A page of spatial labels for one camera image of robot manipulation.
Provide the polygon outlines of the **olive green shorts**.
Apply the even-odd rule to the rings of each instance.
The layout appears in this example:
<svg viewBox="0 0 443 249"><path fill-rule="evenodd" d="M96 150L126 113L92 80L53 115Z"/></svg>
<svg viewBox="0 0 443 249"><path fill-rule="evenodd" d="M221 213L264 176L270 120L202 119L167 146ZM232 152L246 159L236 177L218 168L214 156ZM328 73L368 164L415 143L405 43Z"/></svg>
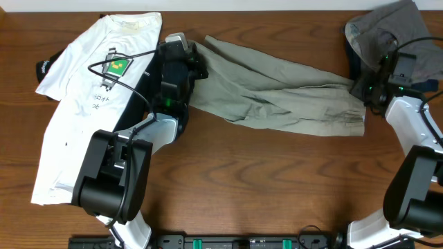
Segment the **olive green shorts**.
<svg viewBox="0 0 443 249"><path fill-rule="evenodd" d="M366 109L353 81L206 36L197 44L208 77L192 107L235 125L314 136L362 136Z"/></svg>

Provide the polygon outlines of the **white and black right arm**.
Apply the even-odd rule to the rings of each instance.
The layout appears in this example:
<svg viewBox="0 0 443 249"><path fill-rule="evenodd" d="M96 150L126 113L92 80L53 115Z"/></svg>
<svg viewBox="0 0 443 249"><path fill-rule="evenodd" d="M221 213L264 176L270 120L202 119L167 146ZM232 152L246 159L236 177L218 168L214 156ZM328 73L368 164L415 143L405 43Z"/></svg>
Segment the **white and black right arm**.
<svg viewBox="0 0 443 249"><path fill-rule="evenodd" d="M440 248L442 235L442 132L423 93L388 76L362 75L350 93L381 113L394 129L405 159L386 190L383 207L347 227L346 248Z"/></svg>

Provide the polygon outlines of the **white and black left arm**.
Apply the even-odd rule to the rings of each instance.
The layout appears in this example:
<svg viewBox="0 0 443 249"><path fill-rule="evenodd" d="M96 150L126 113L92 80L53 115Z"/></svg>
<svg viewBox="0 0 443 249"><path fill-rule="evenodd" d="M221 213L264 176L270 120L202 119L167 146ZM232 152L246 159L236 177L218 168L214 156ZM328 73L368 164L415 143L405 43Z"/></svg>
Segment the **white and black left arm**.
<svg viewBox="0 0 443 249"><path fill-rule="evenodd" d="M148 117L125 130L97 130L73 188L71 205L101 220L115 248L148 247L152 231L141 205L151 157L184 132L195 82L208 77L195 43L166 41L155 52L162 80L148 104Z"/></svg>

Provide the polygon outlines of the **black garment under t-shirt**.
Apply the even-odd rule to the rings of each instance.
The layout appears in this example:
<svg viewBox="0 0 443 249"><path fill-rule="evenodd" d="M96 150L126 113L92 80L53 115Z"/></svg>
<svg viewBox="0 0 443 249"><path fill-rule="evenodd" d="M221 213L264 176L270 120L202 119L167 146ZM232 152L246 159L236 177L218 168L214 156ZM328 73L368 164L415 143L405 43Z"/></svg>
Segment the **black garment under t-shirt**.
<svg viewBox="0 0 443 249"><path fill-rule="evenodd" d="M109 50L106 60L88 65L88 70L91 73L100 76L102 78L102 85L105 86L107 91L110 91L111 85L117 84L119 86L126 87L126 84L120 82L117 76L110 74L110 68L112 66L117 66L120 61L126 61L127 64L125 68L128 69L130 63L134 60L134 58L153 54L152 62L150 62L147 68L143 71L137 85L134 87L126 87L132 92L132 94L121 117L116 123L114 131L126 129L132 125L135 125L142 120L143 113L146 110L153 109L152 102L150 102L150 99L152 99L152 97L149 97L149 87L151 84L150 82L155 82L155 77L159 76L156 64L158 58L158 50L159 48L136 55L124 55L122 53L117 53L116 50L112 48Z"/></svg>

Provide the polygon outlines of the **grey shorts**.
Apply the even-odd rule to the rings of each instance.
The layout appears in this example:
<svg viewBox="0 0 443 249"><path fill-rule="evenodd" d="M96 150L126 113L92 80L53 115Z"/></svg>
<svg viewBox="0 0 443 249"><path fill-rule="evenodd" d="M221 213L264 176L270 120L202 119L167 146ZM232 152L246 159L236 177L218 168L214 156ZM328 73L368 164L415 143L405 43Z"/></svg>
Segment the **grey shorts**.
<svg viewBox="0 0 443 249"><path fill-rule="evenodd" d="M398 1L349 20L344 27L347 42L361 60L362 69L377 70L382 57L413 39L429 37L415 2ZM417 41L399 50L417 56L414 83L442 79L442 49L431 40Z"/></svg>

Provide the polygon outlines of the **navy blue garment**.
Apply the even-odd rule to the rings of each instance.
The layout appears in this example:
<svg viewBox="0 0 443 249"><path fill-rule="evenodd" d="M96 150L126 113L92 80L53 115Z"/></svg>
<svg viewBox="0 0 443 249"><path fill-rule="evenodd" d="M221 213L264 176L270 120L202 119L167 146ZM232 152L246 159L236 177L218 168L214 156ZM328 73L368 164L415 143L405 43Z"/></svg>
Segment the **navy blue garment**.
<svg viewBox="0 0 443 249"><path fill-rule="evenodd" d="M354 52L351 45L346 42L345 43L345 52L349 62L350 68L350 76L351 80L357 80L362 73L362 70L365 69L365 64L362 62L360 57ZM438 90L439 82L435 79L428 79L423 82L416 82L412 85L412 89L421 91L422 93L426 92L436 92Z"/></svg>

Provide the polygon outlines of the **white graphic t-shirt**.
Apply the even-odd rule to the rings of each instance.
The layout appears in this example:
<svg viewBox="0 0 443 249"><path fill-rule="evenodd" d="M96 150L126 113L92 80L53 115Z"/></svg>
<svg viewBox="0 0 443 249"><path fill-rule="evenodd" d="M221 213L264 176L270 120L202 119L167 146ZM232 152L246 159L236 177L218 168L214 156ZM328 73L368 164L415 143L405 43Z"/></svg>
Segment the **white graphic t-shirt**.
<svg viewBox="0 0 443 249"><path fill-rule="evenodd" d="M162 16L107 15L70 43L36 92L59 102L44 133L32 203L70 203L93 133L113 131L151 62Z"/></svg>

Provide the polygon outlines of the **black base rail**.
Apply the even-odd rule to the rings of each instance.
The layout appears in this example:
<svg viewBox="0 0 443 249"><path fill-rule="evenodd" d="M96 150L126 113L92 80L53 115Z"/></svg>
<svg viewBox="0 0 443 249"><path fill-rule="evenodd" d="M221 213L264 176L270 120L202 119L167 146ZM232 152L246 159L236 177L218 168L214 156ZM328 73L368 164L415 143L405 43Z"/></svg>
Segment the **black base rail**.
<svg viewBox="0 0 443 249"><path fill-rule="evenodd" d="M334 249L347 248L345 237L321 230L303 230L285 236L212 237L186 234L151 234L131 237L111 229L108 237L71 237L68 249Z"/></svg>

